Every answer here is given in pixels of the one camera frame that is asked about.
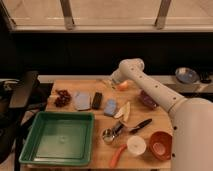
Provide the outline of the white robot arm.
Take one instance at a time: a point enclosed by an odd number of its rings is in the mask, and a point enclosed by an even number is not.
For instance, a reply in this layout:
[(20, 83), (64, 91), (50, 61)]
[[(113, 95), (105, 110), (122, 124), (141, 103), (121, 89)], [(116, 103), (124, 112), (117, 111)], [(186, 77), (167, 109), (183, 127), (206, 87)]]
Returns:
[(143, 70), (142, 59), (125, 59), (110, 80), (112, 85), (134, 81), (168, 113), (173, 127), (171, 171), (213, 171), (213, 102), (186, 98)]

